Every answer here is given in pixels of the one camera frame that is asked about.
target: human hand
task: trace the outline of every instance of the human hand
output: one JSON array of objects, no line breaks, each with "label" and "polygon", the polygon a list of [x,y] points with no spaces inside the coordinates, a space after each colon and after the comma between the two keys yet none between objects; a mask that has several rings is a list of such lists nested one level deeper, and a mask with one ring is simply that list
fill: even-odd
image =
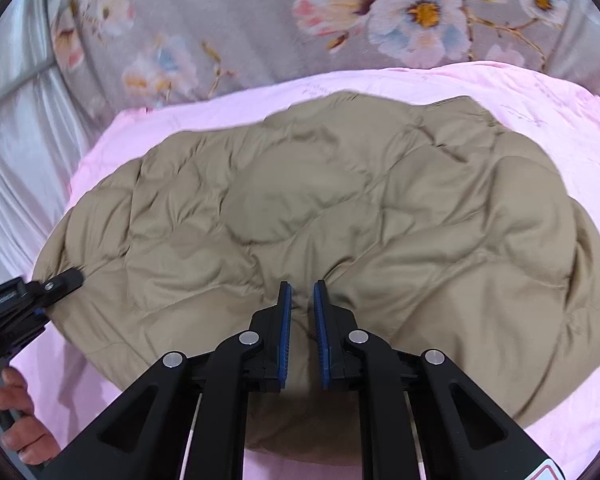
[{"label": "human hand", "polygon": [[6,449],[17,451],[25,464],[37,465],[55,458],[60,453],[58,441],[42,422],[34,416],[33,400],[27,393],[27,381],[15,368],[2,371],[4,386],[0,387],[0,410],[22,412],[23,417],[16,421],[2,436]]}]

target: pink fabric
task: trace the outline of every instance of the pink fabric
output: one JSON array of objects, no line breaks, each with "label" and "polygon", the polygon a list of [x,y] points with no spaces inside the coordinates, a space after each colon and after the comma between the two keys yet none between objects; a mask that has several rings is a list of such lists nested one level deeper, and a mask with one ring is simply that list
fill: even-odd
[{"label": "pink fabric", "polygon": [[[143,155],[181,129],[209,130],[259,121],[290,104],[352,89],[411,104],[470,95],[508,127],[529,136],[551,156],[570,195],[600,230],[600,98],[537,72],[494,62],[433,70],[339,72],[231,94],[210,102],[129,110],[120,114],[72,179],[70,205],[124,162]],[[118,394],[55,329],[14,363],[29,380],[37,413],[62,446]],[[600,368],[528,433],[576,479],[600,450]],[[357,479],[357,467],[296,463],[247,452],[248,480]]]}]

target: floral fabric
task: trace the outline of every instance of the floral fabric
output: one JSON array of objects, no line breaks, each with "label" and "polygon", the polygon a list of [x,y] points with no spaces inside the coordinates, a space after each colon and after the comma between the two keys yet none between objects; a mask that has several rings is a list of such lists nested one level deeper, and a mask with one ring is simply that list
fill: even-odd
[{"label": "floral fabric", "polygon": [[600,95],[591,0],[64,0],[65,79],[100,122],[315,73],[494,60]]}]

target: red and white sticker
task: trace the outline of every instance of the red and white sticker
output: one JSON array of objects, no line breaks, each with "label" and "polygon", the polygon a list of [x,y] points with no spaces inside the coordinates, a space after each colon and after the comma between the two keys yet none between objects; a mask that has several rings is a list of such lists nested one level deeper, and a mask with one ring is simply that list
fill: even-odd
[{"label": "red and white sticker", "polygon": [[555,462],[548,458],[540,464],[525,480],[564,480]]}]

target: silver screw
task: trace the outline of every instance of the silver screw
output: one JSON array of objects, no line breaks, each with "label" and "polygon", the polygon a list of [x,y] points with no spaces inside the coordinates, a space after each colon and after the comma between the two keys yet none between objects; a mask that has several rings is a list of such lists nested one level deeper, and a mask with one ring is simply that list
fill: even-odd
[{"label": "silver screw", "polygon": [[162,364],[167,368],[176,368],[182,364],[182,361],[184,361],[182,354],[178,352],[169,352],[162,358]]},{"label": "silver screw", "polygon": [[247,332],[242,332],[238,339],[243,345],[255,345],[259,341],[260,336],[257,332],[248,330]]},{"label": "silver screw", "polygon": [[441,365],[445,362],[445,355],[440,350],[429,350],[424,354],[424,358],[432,365]]},{"label": "silver screw", "polygon": [[352,330],[349,332],[349,340],[352,343],[366,343],[369,341],[369,334],[364,330]]}]

